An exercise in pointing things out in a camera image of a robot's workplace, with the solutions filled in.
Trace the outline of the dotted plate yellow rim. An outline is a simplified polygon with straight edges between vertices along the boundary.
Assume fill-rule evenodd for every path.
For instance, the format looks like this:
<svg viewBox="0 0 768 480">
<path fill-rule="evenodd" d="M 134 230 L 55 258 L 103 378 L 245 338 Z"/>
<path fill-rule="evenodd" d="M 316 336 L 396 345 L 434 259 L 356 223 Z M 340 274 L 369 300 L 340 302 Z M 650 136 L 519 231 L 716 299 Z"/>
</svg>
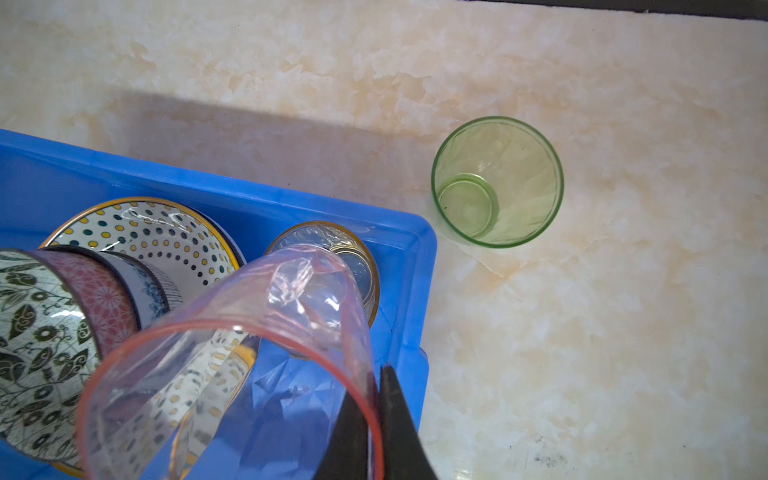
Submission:
<svg viewBox="0 0 768 480">
<path fill-rule="evenodd" d="M 184 303 L 104 357 L 84 395 L 81 459 L 93 479 L 181 479 L 211 445 L 258 354 L 232 330 L 162 324 L 244 262 L 203 214 L 160 198 L 91 207 L 40 249 L 113 252 L 162 270 Z"/>
</svg>

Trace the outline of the green black patterned bowl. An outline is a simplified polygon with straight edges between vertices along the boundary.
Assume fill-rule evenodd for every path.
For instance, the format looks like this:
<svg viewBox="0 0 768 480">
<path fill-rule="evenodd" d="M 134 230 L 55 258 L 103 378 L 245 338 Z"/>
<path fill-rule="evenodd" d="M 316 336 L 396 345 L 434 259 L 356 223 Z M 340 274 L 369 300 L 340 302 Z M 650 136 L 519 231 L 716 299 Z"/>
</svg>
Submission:
<svg viewBox="0 0 768 480">
<path fill-rule="evenodd" d="M 76 410 L 101 352 L 79 299 L 51 266 L 1 252 L 1 438 L 38 461 L 76 455 Z"/>
</svg>

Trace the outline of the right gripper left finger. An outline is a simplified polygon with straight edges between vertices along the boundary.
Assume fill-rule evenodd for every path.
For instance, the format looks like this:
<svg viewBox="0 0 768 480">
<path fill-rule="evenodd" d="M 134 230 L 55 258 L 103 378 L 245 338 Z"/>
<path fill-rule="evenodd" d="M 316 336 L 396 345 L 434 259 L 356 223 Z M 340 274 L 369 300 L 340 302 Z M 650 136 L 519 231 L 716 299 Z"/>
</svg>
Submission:
<svg viewBox="0 0 768 480">
<path fill-rule="evenodd" d="M 372 414 L 351 392 L 346 392 L 329 443 L 314 473 L 317 480 L 374 479 Z"/>
</svg>

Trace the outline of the yellow transparent cup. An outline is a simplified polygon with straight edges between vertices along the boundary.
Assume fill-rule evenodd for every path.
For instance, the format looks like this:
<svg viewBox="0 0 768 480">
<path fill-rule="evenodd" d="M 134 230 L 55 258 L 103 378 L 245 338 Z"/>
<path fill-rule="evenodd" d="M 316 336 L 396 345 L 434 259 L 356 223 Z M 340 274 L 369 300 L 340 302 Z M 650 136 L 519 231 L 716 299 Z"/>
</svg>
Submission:
<svg viewBox="0 0 768 480">
<path fill-rule="evenodd" d="M 294 245 L 314 245 L 340 257 L 351 270 L 362 298 L 368 326 L 372 327 L 380 301 L 380 279 L 377 264 L 366 244 L 352 231 L 337 223 L 309 221 L 281 233 L 267 248 L 266 254 Z"/>
</svg>

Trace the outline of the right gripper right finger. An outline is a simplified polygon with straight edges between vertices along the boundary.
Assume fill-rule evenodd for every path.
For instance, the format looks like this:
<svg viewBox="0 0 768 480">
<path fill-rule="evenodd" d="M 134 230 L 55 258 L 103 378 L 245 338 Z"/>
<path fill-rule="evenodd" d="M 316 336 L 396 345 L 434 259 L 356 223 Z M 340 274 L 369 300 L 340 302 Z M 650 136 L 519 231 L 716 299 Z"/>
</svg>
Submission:
<svg viewBox="0 0 768 480">
<path fill-rule="evenodd" d="M 437 480 L 420 442 L 395 369 L 380 371 L 379 417 L 386 480 Z"/>
</svg>

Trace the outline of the blue floral ceramic bowl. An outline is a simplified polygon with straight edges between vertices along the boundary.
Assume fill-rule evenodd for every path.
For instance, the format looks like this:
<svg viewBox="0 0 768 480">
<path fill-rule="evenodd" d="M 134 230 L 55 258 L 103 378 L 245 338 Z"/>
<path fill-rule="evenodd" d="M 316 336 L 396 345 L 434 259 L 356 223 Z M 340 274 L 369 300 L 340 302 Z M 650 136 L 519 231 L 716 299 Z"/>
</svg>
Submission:
<svg viewBox="0 0 768 480">
<path fill-rule="evenodd" d="M 120 253 L 97 252 L 97 255 L 127 287 L 137 310 L 140 330 L 149 328 L 184 303 L 176 284 L 157 267 Z"/>
</svg>

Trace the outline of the green transparent cup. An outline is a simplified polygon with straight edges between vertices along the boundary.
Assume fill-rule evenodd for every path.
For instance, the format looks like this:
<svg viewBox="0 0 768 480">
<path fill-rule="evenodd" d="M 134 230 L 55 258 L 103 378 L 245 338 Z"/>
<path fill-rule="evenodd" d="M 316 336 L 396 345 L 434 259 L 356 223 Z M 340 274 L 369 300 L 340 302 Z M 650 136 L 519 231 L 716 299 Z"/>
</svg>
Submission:
<svg viewBox="0 0 768 480">
<path fill-rule="evenodd" d="M 449 134 L 430 183 L 441 227 L 458 241 L 490 249 L 521 246 L 544 233 L 565 190 L 552 143 L 504 116 L 474 119 Z"/>
</svg>

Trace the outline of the pink transparent cup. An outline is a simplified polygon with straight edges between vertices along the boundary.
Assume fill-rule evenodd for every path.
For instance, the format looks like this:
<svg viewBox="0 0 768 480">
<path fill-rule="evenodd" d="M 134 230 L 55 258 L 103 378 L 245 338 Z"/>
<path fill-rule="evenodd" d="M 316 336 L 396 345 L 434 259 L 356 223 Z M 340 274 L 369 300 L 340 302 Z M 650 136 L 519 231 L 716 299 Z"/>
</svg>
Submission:
<svg viewBox="0 0 768 480">
<path fill-rule="evenodd" d="M 77 410 L 90 479 L 380 479 L 368 316 L 308 244 L 249 263 L 129 338 Z"/>
</svg>

